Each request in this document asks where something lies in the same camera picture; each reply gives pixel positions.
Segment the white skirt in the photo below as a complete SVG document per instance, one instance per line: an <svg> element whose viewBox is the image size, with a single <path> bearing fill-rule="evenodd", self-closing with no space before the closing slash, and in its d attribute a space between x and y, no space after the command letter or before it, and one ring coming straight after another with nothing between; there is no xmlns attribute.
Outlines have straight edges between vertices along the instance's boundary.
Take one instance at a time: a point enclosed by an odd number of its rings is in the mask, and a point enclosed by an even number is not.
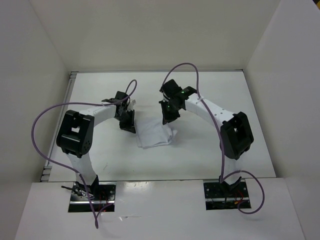
<svg viewBox="0 0 320 240"><path fill-rule="evenodd" d="M136 120L136 142L142 149L170 145L178 131L168 123L163 124L162 118L146 117Z"/></svg>

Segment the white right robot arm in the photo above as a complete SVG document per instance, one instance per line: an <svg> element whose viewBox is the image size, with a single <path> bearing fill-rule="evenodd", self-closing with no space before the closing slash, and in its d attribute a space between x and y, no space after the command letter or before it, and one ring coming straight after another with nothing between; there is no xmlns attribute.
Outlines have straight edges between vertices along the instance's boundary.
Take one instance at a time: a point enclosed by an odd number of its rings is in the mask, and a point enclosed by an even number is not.
<svg viewBox="0 0 320 240"><path fill-rule="evenodd" d="M220 149L225 158L238 160L250 149L254 137L248 117L242 111L233 113L210 101L206 102L191 86L162 86L159 91L163 94L159 103L164 125L178 119L179 111L185 110L217 127Z"/></svg>

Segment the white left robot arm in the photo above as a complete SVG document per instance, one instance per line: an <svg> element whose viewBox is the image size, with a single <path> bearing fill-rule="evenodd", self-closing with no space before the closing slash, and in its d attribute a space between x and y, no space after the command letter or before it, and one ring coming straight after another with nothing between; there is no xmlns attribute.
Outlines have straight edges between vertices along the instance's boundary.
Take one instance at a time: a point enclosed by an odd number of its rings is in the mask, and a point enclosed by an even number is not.
<svg viewBox="0 0 320 240"><path fill-rule="evenodd" d="M82 111L68 110L62 120L56 144L66 154L76 170L76 187L88 200L102 191L92 167L89 151L93 145L95 126L108 120L119 121L121 130L135 133L135 110L132 104L100 105Z"/></svg>

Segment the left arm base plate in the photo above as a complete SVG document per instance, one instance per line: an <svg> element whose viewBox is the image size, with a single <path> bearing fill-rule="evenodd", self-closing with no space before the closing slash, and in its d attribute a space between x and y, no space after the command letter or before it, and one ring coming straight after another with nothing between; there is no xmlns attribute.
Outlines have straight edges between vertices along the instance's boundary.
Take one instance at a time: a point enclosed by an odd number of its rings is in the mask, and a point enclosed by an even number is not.
<svg viewBox="0 0 320 240"><path fill-rule="evenodd" d="M114 212L116 200L116 182L100 182L100 192L96 195L89 193L93 209L98 212ZM72 187L67 187L70 193L69 213L88 213L91 212L88 196L84 189L77 186L74 182Z"/></svg>

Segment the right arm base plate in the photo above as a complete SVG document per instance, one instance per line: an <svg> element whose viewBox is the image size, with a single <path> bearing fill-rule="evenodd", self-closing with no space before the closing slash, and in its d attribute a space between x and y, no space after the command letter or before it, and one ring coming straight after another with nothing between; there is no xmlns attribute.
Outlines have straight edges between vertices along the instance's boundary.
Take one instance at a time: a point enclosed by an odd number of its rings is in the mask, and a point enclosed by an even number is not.
<svg viewBox="0 0 320 240"><path fill-rule="evenodd" d="M237 185L220 183L218 180L204 181L204 199L206 210L250 209L251 203L247 184L240 181Z"/></svg>

